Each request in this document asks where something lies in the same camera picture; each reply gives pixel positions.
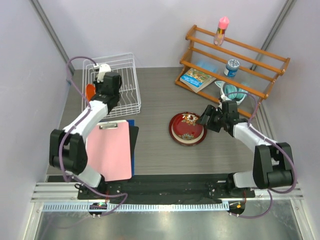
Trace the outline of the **orange plate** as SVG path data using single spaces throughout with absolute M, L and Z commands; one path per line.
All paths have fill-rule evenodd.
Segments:
M 85 87 L 85 96 L 87 100 L 90 102 L 93 96 L 96 94 L 96 87 L 94 84 L 87 84 Z

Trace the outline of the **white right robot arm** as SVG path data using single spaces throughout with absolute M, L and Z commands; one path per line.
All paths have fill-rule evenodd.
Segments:
M 251 171 L 229 174 L 225 190 L 230 197 L 238 197 L 244 188 L 286 194 L 296 187 L 297 175 L 291 146 L 269 139 L 257 131 L 247 119 L 240 117 L 235 101 L 223 101 L 220 107 L 208 105 L 196 123 L 217 133 L 224 129 L 254 153 Z

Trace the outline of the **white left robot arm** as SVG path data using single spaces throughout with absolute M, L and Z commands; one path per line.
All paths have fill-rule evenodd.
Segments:
M 93 82 L 95 94 L 86 109 L 64 129 L 54 129 L 49 141 L 49 165 L 60 169 L 64 181 L 76 179 L 89 188 L 89 194 L 100 200 L 107 192 L 102 175 L 88 164 L 86 140 L 95 126 L 118 105 L 122 77 L 106 72 L 102 80 Z

